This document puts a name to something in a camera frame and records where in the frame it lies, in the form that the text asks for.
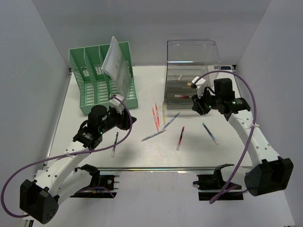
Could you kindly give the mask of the grey clear pen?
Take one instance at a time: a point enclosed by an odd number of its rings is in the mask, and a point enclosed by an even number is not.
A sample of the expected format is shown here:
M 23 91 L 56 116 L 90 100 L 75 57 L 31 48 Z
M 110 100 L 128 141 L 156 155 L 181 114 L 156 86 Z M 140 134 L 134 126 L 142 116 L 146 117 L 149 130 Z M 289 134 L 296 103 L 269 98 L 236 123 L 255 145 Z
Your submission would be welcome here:
M 162 134 L 162 133 L 164 133 L 164 132 L 166 132 L 166 129 L 163 129 L 163 130 L 158 131 L 158 132 L 156 132 L 156 133 L 154 133 L 154 134 L 152 134 L 152 135 L 150 135 L 150 136 L 147 136 L 147 137 L 143 138 L 143 139 L 141 140 L 141 142 L 146 141 L 146 140 L 149 140 L 149 139 L 151 139 L 151 138 L 153 138 L 153 137 L 155 137 L 155 136 L 158 136 L 158 135 L 160 135 L 160 134 Z

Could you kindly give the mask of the light blue pen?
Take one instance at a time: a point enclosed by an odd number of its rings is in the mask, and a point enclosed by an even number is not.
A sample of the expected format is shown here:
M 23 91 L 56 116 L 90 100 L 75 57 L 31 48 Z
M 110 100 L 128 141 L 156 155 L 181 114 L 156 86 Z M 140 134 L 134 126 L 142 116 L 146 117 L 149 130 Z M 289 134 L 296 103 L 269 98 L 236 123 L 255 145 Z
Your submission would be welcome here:
M 173 118 L 171 118 L 169 120 L 169 122 L 167 124 L 164 125 L 164 127 L 162 128 L 163 130 L 166 129 L 169 125 L 171 125 L 171 123 L 180 115 L 181 112 L 178 112 Z

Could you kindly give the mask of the dark blue pen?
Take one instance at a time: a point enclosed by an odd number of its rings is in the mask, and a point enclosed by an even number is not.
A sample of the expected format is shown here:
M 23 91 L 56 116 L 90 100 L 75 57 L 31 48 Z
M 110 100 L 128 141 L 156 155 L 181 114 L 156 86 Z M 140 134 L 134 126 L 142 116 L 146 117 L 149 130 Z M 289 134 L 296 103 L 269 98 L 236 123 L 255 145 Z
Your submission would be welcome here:
M 112 147 L 112 152 L 111 152 L 111 157 L 113 158 L 115 155 L 115 150 L 116 150 L 116 144 L 117 144 L 117 139 L 118 139 L 119 132 L 116 132 L 115 140 L 114 140 L 114 146 Z

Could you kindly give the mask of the dark red pen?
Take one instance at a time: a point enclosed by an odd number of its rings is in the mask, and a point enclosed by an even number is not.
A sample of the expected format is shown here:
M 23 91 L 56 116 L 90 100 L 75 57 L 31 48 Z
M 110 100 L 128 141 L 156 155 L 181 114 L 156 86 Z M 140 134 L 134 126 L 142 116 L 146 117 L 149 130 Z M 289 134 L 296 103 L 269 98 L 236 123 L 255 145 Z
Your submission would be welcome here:
M 180 149 L 182 138 L 183 138 L 183 134 L 184 134 L 184 130 L 185 130 L 185 127 L 183 126 L 182 130 L 181 130 L 181 133 L 180 133 L 180 137 L 179 137 L 178 143 L 177 143 L 177 147 L 176 147 L 177 151 L 179 151 L 179 149 Z

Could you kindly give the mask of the clear acrylic drawer cabinet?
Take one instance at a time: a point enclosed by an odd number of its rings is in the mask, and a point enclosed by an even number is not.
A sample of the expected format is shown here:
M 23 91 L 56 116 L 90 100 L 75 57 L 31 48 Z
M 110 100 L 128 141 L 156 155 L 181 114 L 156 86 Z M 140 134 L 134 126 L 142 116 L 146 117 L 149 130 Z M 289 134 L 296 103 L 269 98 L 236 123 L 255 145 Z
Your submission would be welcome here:
M 221 58 L 212 39 L 169 39 L 167 41 L 167 66 L 164 89 L 164 104 L 168 110 L 192 108 L 191 97 L 196 91 L 187 85 L 196 76 L 213 71 L 204 77 L 207 86 L 212 87 L 218 76 Z M 190 96 L 189 99 L 175 98 L 174 95 Z

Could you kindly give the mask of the clear plastic document folder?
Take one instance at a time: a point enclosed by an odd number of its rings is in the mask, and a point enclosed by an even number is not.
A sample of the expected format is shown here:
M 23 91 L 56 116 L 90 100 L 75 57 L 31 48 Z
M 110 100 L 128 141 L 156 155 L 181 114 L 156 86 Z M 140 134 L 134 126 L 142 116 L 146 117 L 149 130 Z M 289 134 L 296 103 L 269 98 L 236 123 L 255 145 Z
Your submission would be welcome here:
M 133 77 L 129 43 L 119 43 L 113 36 L 101 70 L 111 78 L 119 95 L 128 98 L 130 95 L 131 79 Z

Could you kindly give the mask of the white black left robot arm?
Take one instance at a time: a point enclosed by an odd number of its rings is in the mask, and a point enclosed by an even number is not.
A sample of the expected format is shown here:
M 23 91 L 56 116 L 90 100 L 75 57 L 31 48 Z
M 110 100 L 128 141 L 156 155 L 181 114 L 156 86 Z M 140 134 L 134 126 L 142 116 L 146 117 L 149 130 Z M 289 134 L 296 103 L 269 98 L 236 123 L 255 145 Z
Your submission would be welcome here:
M 103 105 L 92 107 L 73 137 L 64 157 L 57 159 L 44 173 L 34 180 L 25 180 L 20 186 L 20 208 L 39 221 L 48 223 L 66 199 L 80 190 L 94 189 L 100 183 L 100 171 L 91 165 L 79 166 L 101 142 L 105 132 L 117 127 L 130 129 L 136 118 L 126 110 Z

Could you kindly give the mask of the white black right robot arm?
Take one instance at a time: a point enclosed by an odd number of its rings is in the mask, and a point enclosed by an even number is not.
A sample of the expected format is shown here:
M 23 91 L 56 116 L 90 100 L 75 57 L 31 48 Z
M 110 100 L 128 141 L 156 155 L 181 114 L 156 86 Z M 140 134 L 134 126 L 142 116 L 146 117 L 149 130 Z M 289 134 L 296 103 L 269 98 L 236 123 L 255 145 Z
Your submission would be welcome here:
M 217 110 L 235 129 L 253 165 L 244 177 L 249 193 L 259 196 L 286 189 L 294 165 L 291 159 L 280 157 L 253 123 L 250 106 L 244 98 L 236 98 L 232 80 L 216 79 L 214 89 L 208 89 L 206 85 L 205 79 L 195 77 L 192 80 L 191 86 L 197 89 L 197 94 L 192 96 L 192 109 L 200 115 Z

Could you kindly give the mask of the orange pen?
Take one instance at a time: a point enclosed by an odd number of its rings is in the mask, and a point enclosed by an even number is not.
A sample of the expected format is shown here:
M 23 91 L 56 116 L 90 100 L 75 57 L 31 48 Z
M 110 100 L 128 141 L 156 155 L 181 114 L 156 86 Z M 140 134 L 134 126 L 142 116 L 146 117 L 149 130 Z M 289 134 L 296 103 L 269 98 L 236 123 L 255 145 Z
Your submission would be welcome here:
M 159 126 L 158 126 L 158 122 L 157 122 L 157 118 L 156 118 L 154 108 L 152 108 L 152 115 L 153 115 L 153 119 L 154 119 L 154 122 L 155 122 L 156 130 L 159 131 Z

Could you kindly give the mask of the red pink pen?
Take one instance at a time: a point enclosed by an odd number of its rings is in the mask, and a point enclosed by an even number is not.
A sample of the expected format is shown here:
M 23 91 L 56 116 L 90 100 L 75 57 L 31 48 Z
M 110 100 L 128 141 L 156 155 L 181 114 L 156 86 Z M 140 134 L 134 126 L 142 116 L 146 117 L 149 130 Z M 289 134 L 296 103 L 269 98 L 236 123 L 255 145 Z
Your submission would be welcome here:
M 155 111 L 156 111 L 156 119 L 157 119 L 157 124 L 160 126 L 160 119 L 159 119 L 159 112 L 158 112 L 158 106 L 155 103 Z

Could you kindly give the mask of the yellow pen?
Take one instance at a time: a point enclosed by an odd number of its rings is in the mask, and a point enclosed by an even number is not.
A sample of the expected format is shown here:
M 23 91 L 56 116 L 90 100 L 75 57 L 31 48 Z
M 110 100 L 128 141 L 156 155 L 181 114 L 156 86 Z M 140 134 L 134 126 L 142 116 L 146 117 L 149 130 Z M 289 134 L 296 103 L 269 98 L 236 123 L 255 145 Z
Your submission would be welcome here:
M 166 125 L 166 116 L 165 116 L 165 105 L 162 103 L 162 118 L 163 118 L 163 125 Z

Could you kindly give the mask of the green file organizer rack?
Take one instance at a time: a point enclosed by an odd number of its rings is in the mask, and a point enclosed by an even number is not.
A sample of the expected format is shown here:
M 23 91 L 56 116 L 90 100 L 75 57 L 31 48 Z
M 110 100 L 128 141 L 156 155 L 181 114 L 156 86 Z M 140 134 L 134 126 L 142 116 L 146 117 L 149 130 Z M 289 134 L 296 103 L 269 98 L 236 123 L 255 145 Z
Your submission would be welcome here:
M 112 79 L 101 70 L 109 44 L 69 50 L 69 61 L 80 90 L 80 109 L 84 115 L 95 105 L 109 107 L 111 95 L 118 94 Z

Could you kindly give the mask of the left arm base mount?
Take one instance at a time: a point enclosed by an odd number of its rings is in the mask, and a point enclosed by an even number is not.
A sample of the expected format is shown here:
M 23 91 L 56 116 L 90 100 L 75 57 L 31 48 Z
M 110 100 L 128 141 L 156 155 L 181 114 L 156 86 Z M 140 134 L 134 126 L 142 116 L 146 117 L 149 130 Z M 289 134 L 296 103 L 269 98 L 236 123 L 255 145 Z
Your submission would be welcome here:
M 88 173 L 89 185 L 81 188 L 71 198 L 115 198 L 119 187 L 119 176 L 116 174 L 104 173 L 91 165 L 77 167 L 73 173 Z

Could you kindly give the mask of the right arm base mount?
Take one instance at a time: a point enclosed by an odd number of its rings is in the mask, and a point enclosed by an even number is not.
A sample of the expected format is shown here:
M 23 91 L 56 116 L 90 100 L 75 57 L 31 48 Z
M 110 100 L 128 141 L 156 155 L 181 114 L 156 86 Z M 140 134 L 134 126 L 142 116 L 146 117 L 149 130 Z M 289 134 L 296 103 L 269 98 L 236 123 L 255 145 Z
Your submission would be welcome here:
M 197 175 L 197 181 L 193 182 L 193 185 L 198 188 L 198 198 L 199 201 L 209 201 L 214 197 L 225 185 L 221 169 L 233 166 L 234 164 L 223 164 L 216 166 L 214 171 L 211 174 L 201 174 Z M 244 200 L 242 195 L 242 186 L 229 183 L 226 190 L 232 189 L 218 199 L 219 201 L 242 201 Z

